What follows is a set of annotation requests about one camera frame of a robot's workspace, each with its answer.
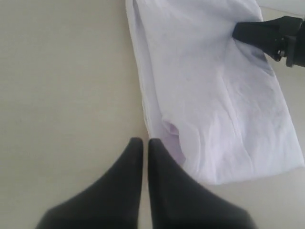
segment white cloth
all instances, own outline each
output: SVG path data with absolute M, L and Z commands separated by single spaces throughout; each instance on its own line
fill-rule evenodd
M 232 38 L 260 21 L 255 0 L 126 0 L 145 121 L 199 182 L 304 166 L 285 99 L 262 51 Z

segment white surface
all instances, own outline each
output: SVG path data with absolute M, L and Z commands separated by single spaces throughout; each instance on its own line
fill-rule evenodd
M 257 0 L 260 6 L 305 16 L 304 0 Z
M 255 0 L 199 2 L 126 1 L 150 137 L 206 184 L 303 167 L 264 53 L 230 36 L 236 21 L 261 21 L 260 7 Z
M 32 229 L 147 141 L 122 0 L 0 1 L 0 228 Z M 281 16 L 265 10 L 267 19 Z M 305 149 L 305 71 L 273 63 Z M 305 170 L 220 187 L 261 229 L 305 228 Z M 140 228 L 151 228 L 144 183 Z

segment folded white garment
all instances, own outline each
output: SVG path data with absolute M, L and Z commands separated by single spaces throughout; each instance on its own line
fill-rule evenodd
M 145 121 L 185 171 L 223 184 L 304 166 L 262 51 L 232 38 L 255 0 L 126 0 Z

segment beige floor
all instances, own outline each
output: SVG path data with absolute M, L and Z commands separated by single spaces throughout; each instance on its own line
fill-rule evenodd
M 281 13 L 264 10 L 266 19 Z M 124 0 L 0 1 L 0 228 L 31 229 L 147 142 Z M 305 149 L 305 71 L 272 63 Z M 261 229 L 305 228 L 305 169 L 209 187 Z M 144 184 L 140 228 L 151 228 Z

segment white fabric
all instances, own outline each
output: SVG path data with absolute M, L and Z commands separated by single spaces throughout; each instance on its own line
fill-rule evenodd
M 126 0 L 145 121 L 197 181 L 222 184 L 304 166 L 262 51 L 235 41 L 255 0 Z

